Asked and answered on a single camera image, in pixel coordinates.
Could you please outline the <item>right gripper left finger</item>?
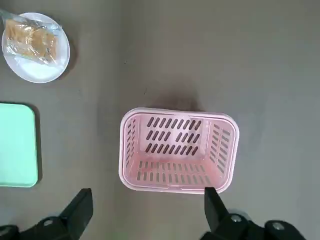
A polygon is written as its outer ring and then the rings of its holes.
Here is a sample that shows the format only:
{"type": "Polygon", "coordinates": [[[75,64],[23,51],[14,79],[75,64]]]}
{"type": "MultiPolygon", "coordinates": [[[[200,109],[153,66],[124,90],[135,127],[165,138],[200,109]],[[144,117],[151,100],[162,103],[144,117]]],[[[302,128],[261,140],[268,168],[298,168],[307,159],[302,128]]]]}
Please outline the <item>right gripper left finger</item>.
{"type": "Polygon", "coordinates": [[[92,216],[92,190],[83,188],[58,216],[46,217],[24,231],[20,231],[16,225],[2,225],[0,238],[2,240],[78,240],[92,216]]]}

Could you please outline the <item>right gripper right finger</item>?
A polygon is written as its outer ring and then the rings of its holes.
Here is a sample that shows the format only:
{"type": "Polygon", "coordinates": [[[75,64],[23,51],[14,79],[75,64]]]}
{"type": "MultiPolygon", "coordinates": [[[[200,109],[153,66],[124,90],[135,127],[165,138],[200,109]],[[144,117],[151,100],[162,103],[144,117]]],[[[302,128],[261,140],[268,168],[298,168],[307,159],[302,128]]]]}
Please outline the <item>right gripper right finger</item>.
{"type": "Polygon", "coordinates": [[[292,224],[269,220],[263,227],[238,213],[230,213],[213,187],[204,189],[204,212],[210,231],[202,240],[305,240],[292,224]]]}

